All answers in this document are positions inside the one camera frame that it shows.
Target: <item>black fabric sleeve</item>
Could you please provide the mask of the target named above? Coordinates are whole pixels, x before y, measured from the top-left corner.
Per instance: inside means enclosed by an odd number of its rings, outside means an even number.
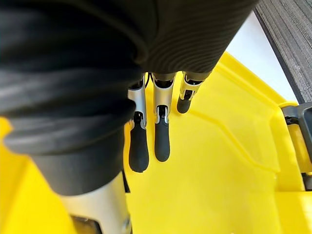
[[[14,128],[5,143],[29,154],[56,193],[95,190],[122,170],[136,46],[76,7],[24,2],[0,8],[0,115]]]

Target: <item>yellow container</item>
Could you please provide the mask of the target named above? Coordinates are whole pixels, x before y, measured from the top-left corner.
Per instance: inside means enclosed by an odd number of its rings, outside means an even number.
[[[311,167],[299,167],[307,161],[300,154],[306,149],[292,142],[280,109],[291,103],[225,53],[181,115],[176,111],[181,78],[178,74],[174,85],[168,161],[158,162],[153,151],[151,82],[150,165],[142,174],[129,168],[125,127],[134,234],[312,234],[312,192],[305,192],[301,177]],[[3,137],[9,125],[1,119],[0,126]],[[35,165],[3,145],[0,152],[0,233],[75,233]]]

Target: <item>silver metal arm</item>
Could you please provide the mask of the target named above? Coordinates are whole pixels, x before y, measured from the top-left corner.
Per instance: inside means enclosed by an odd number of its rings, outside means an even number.
[[[60,198],[69,214],[96,221],[101,231],[96,234],[130,234],[132,231],[122,172],[92,192]]]

